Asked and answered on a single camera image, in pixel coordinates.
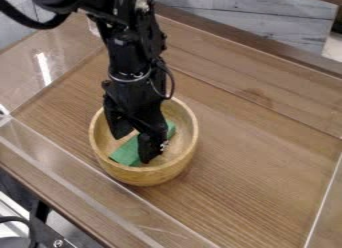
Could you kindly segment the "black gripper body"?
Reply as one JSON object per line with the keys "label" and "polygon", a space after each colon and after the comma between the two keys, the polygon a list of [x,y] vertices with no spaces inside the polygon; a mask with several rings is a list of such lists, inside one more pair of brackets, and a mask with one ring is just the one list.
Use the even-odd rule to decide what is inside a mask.
{"label": "black gripper body", "polygon": [[147,70],[139,74],[109,71],[108,79],[101,83],[103,108],[105,105],[116,106],[136,129],[135,119],[163,116],[160,107],[168,99],[165,83],[165,73],[161,70]]}

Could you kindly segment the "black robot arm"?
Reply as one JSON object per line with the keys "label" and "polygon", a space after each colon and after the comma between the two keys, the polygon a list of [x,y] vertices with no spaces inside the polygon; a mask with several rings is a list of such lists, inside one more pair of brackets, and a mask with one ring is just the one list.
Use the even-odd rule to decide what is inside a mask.
{"label": "black robot arm", "polygon": [[161,58],[165,34],[152,0],[32,0],[43,9],[67,14],[84,11],[108,50],[108,79],[103,81],[103,110],[116,139],[137,133],[137,157],[149,162],[163,153],[167,123],[161,103],[173,82]]}

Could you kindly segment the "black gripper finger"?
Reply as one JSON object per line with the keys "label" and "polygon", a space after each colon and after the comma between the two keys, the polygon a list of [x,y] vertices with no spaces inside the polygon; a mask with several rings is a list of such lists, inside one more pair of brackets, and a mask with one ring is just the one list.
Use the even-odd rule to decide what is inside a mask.
{"label": "black gripper finger", "polygon": [[133,127],[116,106],[105,105],[104,115],[111,134],[113,138],[119,140],[133,131]]}
{"label": "black gripper finger", "polygon": [[133,125],[139,131],[137,152],[144,164],[157,157],[163,150],[160,145],[167,141],[167,122],[161,115],[152,116],[148,119],[135,119]]}

